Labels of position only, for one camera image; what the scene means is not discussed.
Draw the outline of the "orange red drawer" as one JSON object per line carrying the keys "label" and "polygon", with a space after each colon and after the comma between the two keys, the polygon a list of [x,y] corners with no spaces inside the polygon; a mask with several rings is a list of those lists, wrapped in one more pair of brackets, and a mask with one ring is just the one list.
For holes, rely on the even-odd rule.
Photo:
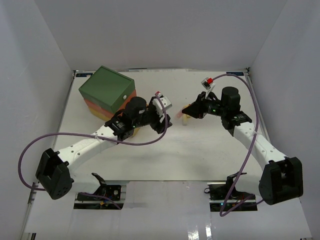
{"label": "orange red drawer", "polygon": [[[127,98],[126,100],[123,102],[123,104],[118,108],[118,110],[122,110],[125,108],[126,104],[133,98],[133,97],[136,97],[137,96],[137,91],[134,90]],[[87,107],[88,108],[92,108],[102,114],[104,114],[105,116],[109,117],[109,118],[112,118],[115,114],[115,112],[117,112],[117,110],[115,112],[113,111],[109,111],[109,110],[106,110],[105,108],[101,107],[100,105],[98,104],[95,104],[91,101],[89,101],[88,99],[83,99],[84,102],[86,103]]]}

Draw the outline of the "pale yellow highlighter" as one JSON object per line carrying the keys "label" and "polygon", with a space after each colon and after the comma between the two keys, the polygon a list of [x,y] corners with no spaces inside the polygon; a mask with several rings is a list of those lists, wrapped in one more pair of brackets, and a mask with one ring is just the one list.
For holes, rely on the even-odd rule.
{"label": "pale yellow highlighter", "polygon": [[182,116],[182,125],[183,126],[187,126],[188,125],[188,116],[186,114],[184,114]]}

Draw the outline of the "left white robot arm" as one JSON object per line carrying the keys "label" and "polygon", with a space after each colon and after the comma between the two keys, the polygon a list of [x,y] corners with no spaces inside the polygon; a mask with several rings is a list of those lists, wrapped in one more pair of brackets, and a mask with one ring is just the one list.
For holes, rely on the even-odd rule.
{"label": "left white robot arm", "polygon": [[97,173],[79,174],[77,168],[102,151],[125,143],[137,128],[150,126],[163,135],[172,126],[166,113],[171,107],[170,100],[160,93],[150,102],[142,97],[133,97],[93,134],[58,151],[45,150],[36,178],[53,200],[68,192],[90,194],[96,200],[103,198],[109,190],[107,182]]}

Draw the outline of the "green drawer storage box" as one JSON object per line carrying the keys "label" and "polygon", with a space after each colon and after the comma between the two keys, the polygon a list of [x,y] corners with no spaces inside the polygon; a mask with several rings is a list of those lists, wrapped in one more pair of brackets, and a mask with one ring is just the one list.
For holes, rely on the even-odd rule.
{"label": "green drawer storage box", "polygon": [[115,113],[135,89],[132,78],[100,66],[78,90],[84,99]]}

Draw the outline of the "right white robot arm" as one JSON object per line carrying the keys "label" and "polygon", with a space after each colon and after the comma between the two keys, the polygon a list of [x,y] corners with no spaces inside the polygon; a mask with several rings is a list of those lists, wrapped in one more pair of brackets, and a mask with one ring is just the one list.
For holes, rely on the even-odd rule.
{"label": "right white robot arm", "polygon": [[247,192],[261,196],[268,205],[301,197],[304,192],[301,161],[286,156],[259,134],[256,124],[241,110],[240,101],[238,89],[227,86],[222,89],[220,99],[212,92],[202,92],[182,110],[183,114],[195,119],[202,119],[205,115],[220,117],[222,126],[260,165],[262,175],[259,178],[243,171],[239,171],[240,177],[237,174],[228,176],[224,186],[226,195],[236,200]]}

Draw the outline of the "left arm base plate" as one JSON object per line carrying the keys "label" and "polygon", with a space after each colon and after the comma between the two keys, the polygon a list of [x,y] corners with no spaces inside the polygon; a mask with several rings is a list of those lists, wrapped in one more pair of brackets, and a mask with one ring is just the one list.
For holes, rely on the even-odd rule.
{"label": "left arm base plate", "polygon": [[[103,196],[111,199],[112,201],[119,201],[121,199],[121,185],[108,185],[107,187],[100,187],[94,195]],[[101,197],[86,196],[78,194],[76,197],[77,201],[105,201],[106,199]]]}

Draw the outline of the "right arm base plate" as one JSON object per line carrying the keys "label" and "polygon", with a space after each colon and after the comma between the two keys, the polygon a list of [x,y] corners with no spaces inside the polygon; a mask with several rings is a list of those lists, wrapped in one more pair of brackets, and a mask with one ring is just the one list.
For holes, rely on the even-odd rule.
{"label": "right arm base plate", "polygon": [[[224,205],[224,200],[227,196],[228,190],[226,189],[226,184],[222,183],[212,183],[209,184],[203,192],[209,196],[209,206],[211,212],[219,212]],[[233,208],[245,198],[249,197],[243,204],[238,208],[234,209],[234,212],[255,212],[258,210],[256,196],[247,192],[241,192],[233,190],[229,196],[226,205],[224,207],[224,212]]]}

